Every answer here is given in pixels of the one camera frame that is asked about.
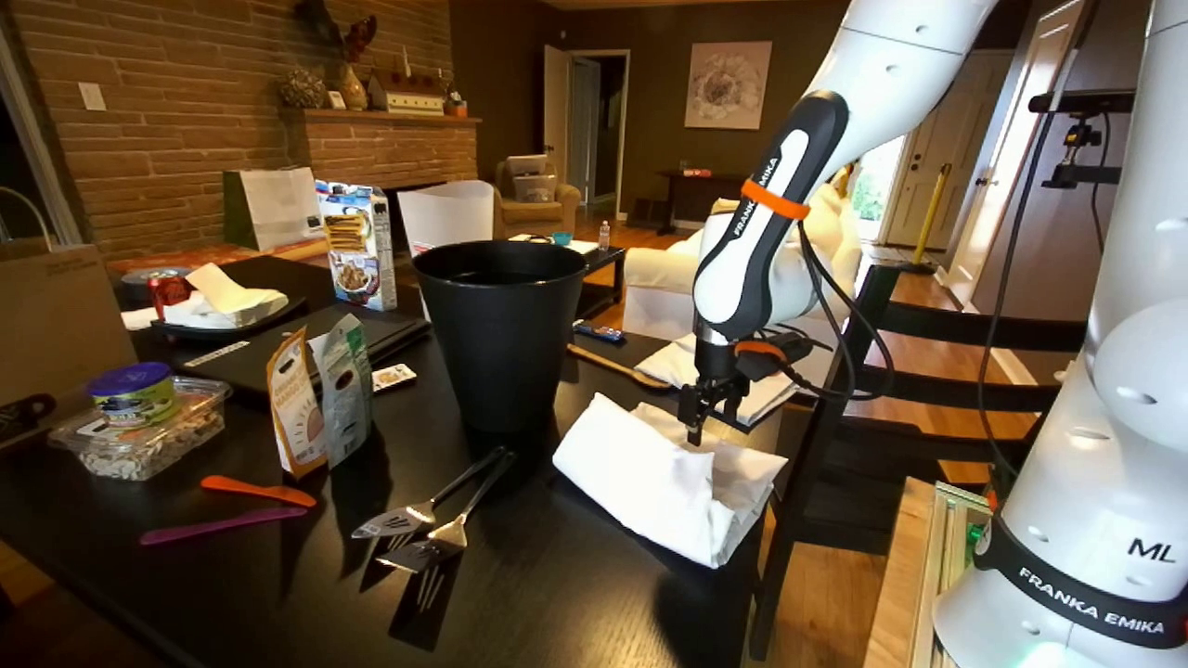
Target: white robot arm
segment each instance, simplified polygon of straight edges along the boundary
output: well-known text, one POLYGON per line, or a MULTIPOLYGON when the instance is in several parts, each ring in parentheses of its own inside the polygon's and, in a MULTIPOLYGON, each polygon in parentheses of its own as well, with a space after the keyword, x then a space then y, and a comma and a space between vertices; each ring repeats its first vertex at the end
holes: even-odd
MULTIPOLYGON (((791 286, 773 286, 768 272, 789 221, 802 218, 799 200, 926 119, 988 12, 992 0, 852 5, 811 91, 752 176, 729 234, 702 255, 699 385, 679 409, 690 442, 708 412, 732 416, 748 395, 734 346, 768 323, 773 288, 799 288, 805 309, 821 298, 811 246, 791 286)), ((978 548, 978 567, 937 612, 962 668, 1188 663, 1185 62, 1188 0, 1153 0, 1090 346, 978 548)))

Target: fork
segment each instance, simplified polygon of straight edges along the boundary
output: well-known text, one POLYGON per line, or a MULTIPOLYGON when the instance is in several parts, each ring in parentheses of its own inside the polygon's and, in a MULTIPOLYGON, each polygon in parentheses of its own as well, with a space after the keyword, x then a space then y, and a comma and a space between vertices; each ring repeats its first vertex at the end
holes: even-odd
POLYGON ((434 567, 434 560, 447 557, 462 557, 471 541, 468 541, 468 523, 471 511, 481 510, 481 500, 492 492, 492 486, 509 472, 509 464, 517 460, 509 448, 497 448, 502 460, 497 469, 483 480, 483 486, 471 492, 471 500, 451 520, 439 523, 429 538, 420 541, 397 541, 389 547, 380 563, 420 576, 429 567, 434 567))
POLYGON ((476 480, 481 472, 488 472, 493 460, 502 458, 502 448, 488 454, 483 460, 476 460, 471 469, 465 469, 462 474, 455 474, 439 492, 380 511, 368 523, 362 523, 348 538, 368 541, 368 538, 414 538, 415 531, 429 531, 439 523, 439 503, 456 492, 456 486, 465 486, 468 480, 476 480))

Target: wooden chair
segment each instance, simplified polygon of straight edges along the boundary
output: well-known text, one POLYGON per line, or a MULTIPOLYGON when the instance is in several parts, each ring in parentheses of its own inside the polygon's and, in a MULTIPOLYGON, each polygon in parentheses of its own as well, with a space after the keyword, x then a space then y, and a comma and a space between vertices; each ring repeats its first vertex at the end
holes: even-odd
POLYGON ((927 346, 973 346, 982 357, 992 335, 994 348, 1015 353, 1034 348, 1072 357, 1083 341, 1083 323, 992 320, 890 299, 904 273, 908 267, 871 267, 825 395, 811 412, 802 412, 802 419, 784 419, 791 423, 784 435, 791 472, 773 500, 775 531, 757 578, 757 612, 752 630, 754 658, 768 653, 795 541, 889 552, 908 474, 939 480, 944 460, 994 464, 1004 454, 1015 454, 1010 460, 1019 464, 1057 395, 1055 380, 1039 385, 983 381, 982 376, 956 380, 949 364, 921 371, 897 357, 897 366, 889 366, 875 357, 875 338, 900 353, 911 341, 913 357, 931 357, 927 346), (897 416, 871 409, 872 402, 854 402, 871 395, 897 402, 897 416), (970 412, 967 423, 982 423, 978 416, 988 409, 994 412, 994 447, 983 432, 921 432, 921 423, 904 419, 913 416, 913 404, 918 416, 962 409, 970 412))

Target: bottle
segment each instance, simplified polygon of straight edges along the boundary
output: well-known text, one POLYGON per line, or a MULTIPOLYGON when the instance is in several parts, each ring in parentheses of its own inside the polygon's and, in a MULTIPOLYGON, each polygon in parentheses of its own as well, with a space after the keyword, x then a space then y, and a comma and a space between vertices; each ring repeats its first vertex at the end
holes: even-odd
POLYGON ((609 251, 609 218, 597 221, 597 251, 609 251))

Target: dining table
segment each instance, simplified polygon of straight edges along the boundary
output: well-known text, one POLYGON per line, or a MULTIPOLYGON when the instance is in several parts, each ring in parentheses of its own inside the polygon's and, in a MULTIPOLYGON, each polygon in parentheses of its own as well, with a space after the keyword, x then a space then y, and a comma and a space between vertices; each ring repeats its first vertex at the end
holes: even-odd
MULTIPOLYGON (((661 341, 582 341, 634 364, 661 341)), ((0 538, 117 618, 169 663, 741 663, 760 563, 752 531, 726 567, 694 563, 617 523, 554 464, 493 486, 451 560, 434 604, 415 576, 380 563, 384 538, 353 538, 374 511, 420 500, 481 454, 465 435, 434 335, 388 364, 415 381, 371 402, 371 437, 341 464, 288 474, 272 412, 227 396, 223 435, 169 472, 127 482, 56 442, 0 454, 0 538), (303 486, 309 511, 169 547, 144 531, 264 510, 208 492, 206 474, 303 486)), ((593 396, 676 409, 614 366, 567 357, 554 396, 554 448, 593 396)), ((779 416, 732 442, 779 448, 779 416)))

